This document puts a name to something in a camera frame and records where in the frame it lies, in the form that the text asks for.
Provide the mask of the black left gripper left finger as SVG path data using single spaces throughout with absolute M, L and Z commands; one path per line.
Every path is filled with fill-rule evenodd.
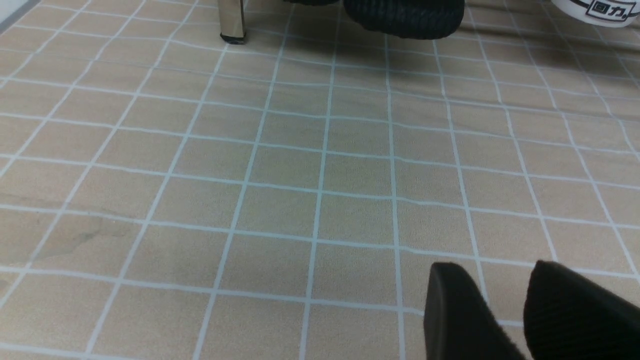
M 428 360 L 524 360 L 496 321 L 470 274 L 454 262 L 434 262 L 423 313 Z

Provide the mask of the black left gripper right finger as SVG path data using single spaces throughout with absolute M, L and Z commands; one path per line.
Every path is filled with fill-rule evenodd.
M 530 274 L 523 325 L 535 360 L 640 357 L 638 306 L 551 260 Z

